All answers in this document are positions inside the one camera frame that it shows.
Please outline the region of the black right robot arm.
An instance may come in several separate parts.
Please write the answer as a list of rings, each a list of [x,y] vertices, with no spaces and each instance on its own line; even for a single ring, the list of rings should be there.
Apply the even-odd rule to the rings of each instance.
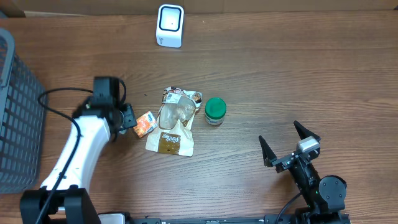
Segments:
[[[312,164],[320,155],[321,137],[294,121],[300,137],[296,150],[278,158],[266,140],[259,136],[264,165],[278,173],[289,171],[299,189],[277,215],[265,215],[265,223],[349,223],[345,209],[347,183],[337,175],[321,178]]]

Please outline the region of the green-lid jar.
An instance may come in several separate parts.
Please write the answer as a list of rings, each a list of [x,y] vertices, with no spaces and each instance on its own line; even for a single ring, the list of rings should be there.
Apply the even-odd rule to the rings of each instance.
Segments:
[[[208,124],[217,126],[224,121],[226,103],[221,98],[210,98],[205,105],[205,118]]]

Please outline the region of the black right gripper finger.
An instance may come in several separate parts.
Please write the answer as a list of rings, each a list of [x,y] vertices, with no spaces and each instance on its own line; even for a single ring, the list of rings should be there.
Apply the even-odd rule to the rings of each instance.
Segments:
[[[263,161],[266,167],[274,166],[274,162],[277,160],[277,156],[274,154],[273,150],[270,148],[266,140],[260,135],[259,142],[262,149]]]
[[[294,121],[295,129],[301,140],[309,137],[315,138],[317,141],[321,141],[321,137],[317,134],[311,132],[309,129],[305,128],[302,124],[300,124],[297,120]]]

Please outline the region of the orange Kleenex tissue pack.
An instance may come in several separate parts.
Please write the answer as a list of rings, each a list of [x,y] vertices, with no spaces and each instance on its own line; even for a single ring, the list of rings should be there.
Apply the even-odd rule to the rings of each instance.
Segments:
[[[136,123],[137,125],[133,127],[133,129],[139,138],[144,137],[146,134],[158,127],[156,118],[151,111],[148,111],[137,118]]]

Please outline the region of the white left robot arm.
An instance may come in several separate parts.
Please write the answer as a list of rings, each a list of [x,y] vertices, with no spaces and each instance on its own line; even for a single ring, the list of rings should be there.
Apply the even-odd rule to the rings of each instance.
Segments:
[[[70,135],[49,176],[20,200],[24,223],[129,223],[129,214],[99,214],[89,196],[101,151],[136,126],[120,78],[96,77],[90,96],[69,116]]]

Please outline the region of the brown clear snack pouch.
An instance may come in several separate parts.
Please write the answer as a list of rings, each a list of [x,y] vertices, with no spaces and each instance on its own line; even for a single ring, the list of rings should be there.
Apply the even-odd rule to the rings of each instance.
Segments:
[[[175,86],[164,89],[157,114],[157,127],[148,135],[146,150],[162,154],[193,156],[191,131],[195,114],[200,109],[202,93]]]

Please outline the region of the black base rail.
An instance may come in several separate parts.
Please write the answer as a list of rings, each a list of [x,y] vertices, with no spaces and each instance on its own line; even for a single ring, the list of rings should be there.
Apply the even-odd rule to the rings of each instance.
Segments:
[[[277,215],[265,215],[264,217],[251,217],[251,218],[208,218],[208,219],[171,219],[171,220],[161,220],[160,218],[131,218],[128,223],[133,224],[293,224],[299,223],[294,220],[293,215],[282,215],[279,221],[276,222]],[[300,222],[300,223],[351,223],[348,215],[343,215],[341,218],[333,217],[329,220],[320,220],[319,218],[314,218],[313,221]]]

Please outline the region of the dark grey plastic basket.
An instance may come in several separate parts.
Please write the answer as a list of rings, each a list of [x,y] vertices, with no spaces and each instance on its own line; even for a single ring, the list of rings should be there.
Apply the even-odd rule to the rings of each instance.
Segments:
[[[18,194],[37,183],[46,111],[38,104],[44,86],[16,54],[1,29],[1,193]]]

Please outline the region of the white barcode scanner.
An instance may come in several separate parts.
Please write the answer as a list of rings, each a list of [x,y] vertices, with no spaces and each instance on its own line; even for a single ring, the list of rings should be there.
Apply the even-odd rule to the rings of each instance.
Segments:
[[[163,4],[159,7],[156,41],[160,46],[180,48],[182,46],[185,11],[182,6]]]

